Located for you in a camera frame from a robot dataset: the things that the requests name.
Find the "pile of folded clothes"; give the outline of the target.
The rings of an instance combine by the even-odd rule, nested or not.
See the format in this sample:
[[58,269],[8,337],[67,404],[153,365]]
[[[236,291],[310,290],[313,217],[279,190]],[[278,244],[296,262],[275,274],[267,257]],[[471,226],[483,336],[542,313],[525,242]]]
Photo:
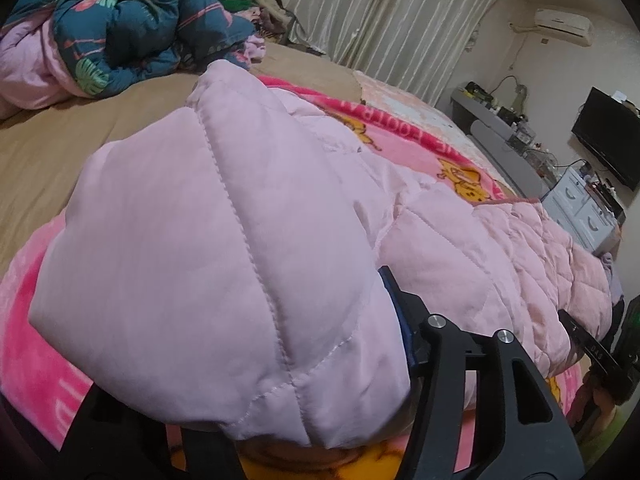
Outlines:
[[250,21],[260,36],[282,46],[291,43],[290,33],[297,18],[283,5],[282,0],[218,1],[228,12]]

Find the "white drawer chest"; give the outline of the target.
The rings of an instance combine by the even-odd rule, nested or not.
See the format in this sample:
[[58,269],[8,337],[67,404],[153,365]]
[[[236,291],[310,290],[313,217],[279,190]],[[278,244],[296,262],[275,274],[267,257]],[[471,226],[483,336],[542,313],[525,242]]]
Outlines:
[[541,203],[576,244],[595,256],[612,252],[620,241],[612,212],[597,202],[587,182],[573,168],[565,170]]

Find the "tan bed cover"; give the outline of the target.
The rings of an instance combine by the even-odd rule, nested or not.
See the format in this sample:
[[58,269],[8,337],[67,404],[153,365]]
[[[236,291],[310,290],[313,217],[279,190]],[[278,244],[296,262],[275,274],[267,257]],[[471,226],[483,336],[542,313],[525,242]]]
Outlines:
[[353,80],[270,44],[249,70],[218,60],[2,122],[2,269],[50,226],[30,268],[74,304],[378,284],[386,163],[299,95]]

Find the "peach kitty blanket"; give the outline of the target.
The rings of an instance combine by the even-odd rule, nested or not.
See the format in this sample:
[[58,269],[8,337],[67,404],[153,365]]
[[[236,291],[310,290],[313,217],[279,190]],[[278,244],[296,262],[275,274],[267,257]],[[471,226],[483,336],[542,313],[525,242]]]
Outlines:
[[384,112],[410,122],[411,125],[436,136],[442,142],[455,148],[465,158],[474,162],[497,181],[507,196],[514,197],[518,193],[499,174],[497,168],[488,157],[447,115],[431,105],[421,101],[417,96],[400,90],[390,84],[371,78],[359,70],[354,71],[354,77],[361,87],[361,99],[370,107],[384,110]]

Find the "white air conditioner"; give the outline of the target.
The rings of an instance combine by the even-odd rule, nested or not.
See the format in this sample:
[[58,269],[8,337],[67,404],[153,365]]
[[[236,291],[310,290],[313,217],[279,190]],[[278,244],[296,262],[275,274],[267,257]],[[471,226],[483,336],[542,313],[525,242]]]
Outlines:
[[537,9],[534,24],[543,35],[577,44],[581,47],[592,45],[593,24],[580,14],[551,9]]

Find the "striped white curtain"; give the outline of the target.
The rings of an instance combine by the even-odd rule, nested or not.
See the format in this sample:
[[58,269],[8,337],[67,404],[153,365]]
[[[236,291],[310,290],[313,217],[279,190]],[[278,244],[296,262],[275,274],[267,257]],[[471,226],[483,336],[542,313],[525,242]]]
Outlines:
[[434,105],[497,0],[282,0],[290,38]]

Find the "teal floral comforter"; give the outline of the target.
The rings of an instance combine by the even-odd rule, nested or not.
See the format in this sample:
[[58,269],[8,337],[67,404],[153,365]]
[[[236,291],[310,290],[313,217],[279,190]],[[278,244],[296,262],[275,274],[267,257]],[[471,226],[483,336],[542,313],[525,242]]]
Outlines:
[[1,26],[1,116],[266,53],[254,24],[219,0],[17,0]]

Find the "black wall television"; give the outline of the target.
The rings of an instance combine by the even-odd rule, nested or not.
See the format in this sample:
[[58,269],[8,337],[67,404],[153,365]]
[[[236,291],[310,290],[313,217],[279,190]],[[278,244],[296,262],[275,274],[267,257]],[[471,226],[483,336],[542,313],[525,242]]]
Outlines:
[[639,185],[639,115],[592,87],[572,133],[626,188]]

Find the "grey wall shelf unit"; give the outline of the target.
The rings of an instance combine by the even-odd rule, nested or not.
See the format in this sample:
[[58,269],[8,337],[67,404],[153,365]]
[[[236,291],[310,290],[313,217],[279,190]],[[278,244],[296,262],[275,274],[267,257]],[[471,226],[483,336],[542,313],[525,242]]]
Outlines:
[[543,198],[549,187],[529,162],[512,148],[512,129],[462,90],[451,92],[451,119],[489,159],[506,183],[526,198]]

